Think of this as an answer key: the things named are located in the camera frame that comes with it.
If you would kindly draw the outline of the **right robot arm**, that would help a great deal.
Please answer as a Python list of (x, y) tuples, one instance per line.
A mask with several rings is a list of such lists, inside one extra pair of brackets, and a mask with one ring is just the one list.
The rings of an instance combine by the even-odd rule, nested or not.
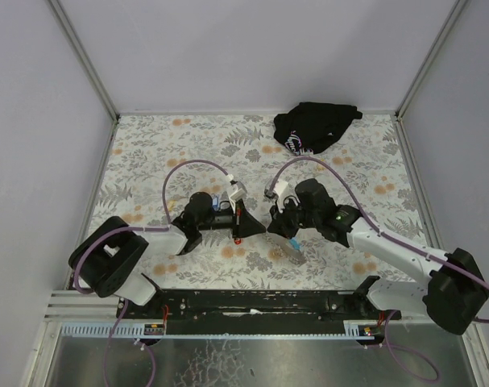
[(359, 208), (336, 204), (314, 178), (294, 188), (277, 181), (264, 195), (274, 202), (269, 233), (292, 239), (300, 229), (314, 229), (324, 239), (370, 253), (408, 276), (408, 281), (376, 279), (367, 286), (367, 300), (378, 310), (422, 314), (462, 335), (489, 298), (469, 252), (445, 252), (382, 231)]

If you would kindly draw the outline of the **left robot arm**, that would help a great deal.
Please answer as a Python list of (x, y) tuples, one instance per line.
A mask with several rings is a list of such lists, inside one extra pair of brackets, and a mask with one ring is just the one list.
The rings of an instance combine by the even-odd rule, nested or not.
[(170, 225), (131, 227), (122, 218), (107, 219), (69, 257), (74, 288), (100, 298), (115, 295), (138, 306), (146, 305), (157, 287), (135, 267), (149, 248), (182, 256), (202, 241), (203, 231), (229, 230), (234, 241), (266, 232), (266, 227), (246, 209), (242, 199), (213, 207), (205, 192), (193, 194)]

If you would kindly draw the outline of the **grey keyring with blue handle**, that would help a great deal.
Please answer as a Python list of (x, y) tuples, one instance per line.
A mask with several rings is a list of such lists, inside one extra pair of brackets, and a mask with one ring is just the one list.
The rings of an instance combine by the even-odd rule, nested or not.
[(306, 263), (306, 258), (300, 248), (292, 244), (290, 239), (285, 239), (276, 234), (266, 234), (267, 241), (271, 244), (271, 252), (278, 257), (285, 258), (295, 266)]

